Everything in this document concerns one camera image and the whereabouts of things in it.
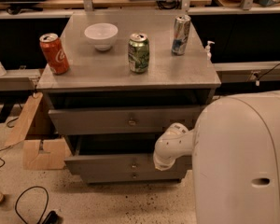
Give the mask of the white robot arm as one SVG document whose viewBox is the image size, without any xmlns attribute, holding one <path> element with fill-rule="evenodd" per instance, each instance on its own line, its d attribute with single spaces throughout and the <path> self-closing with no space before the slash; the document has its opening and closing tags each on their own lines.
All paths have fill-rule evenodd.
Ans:
<svg viewBox="0 0 280 224">
<path fill-rule="evenodd" d="M 280 224 L 280 91 L 226 96 L 155 144 L 158 170 L 191 156 L 197 224 Z"/>
</svg>

